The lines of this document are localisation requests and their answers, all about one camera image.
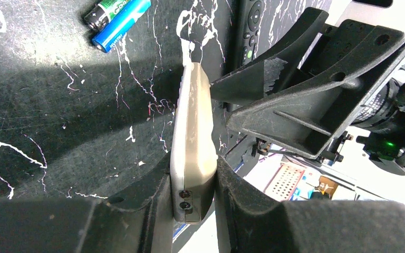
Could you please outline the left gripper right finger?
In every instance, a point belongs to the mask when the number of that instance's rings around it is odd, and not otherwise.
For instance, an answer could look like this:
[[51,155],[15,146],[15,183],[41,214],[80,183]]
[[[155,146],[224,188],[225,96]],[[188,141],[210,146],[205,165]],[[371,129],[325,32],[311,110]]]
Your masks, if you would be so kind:
[[278,202],[217,161],[220,252],[405,252],[405,205],[394,201]]

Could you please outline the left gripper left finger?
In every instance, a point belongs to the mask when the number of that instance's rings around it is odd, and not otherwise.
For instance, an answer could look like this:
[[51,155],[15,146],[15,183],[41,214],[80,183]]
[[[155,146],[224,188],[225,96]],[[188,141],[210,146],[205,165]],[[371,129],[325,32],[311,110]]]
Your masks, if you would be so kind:
[[0,252],[171,252],[169,163],[107,199],[0,199]]

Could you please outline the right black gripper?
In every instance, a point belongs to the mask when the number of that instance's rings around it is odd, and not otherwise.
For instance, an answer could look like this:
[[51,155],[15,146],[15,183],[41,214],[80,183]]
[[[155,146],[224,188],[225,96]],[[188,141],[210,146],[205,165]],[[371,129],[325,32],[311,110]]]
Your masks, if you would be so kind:
[[211,97],[247,105],[228,117],[229,129],[303,157],[319,157],[352,126],[370,132],[356,140],[375,164],[405,166],[404,32],[344,20],[318,52],[309,79],[265,97],[289,83],[328,16],[306,8],[275,45],[214,81]]

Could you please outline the white air conditioner remote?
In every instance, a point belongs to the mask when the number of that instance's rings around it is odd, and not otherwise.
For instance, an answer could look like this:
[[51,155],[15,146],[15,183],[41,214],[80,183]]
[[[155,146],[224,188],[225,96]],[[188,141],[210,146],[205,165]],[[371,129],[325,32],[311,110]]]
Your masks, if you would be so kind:
[[200,63],[184,68],[170,155],[171,194],[178,223],[201,223],[213,200],[218,155],[212,140],[210,83]]

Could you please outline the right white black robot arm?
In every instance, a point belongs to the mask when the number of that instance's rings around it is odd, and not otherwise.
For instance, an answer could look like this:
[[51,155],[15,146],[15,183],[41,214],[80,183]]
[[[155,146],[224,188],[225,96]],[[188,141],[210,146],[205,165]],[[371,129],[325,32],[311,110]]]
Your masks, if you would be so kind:
[[405,32],[308,7],[270,49],[216,80],[213,99],[236,104],[229,129],[308,159],[347,127],[380,169],[405,176]]

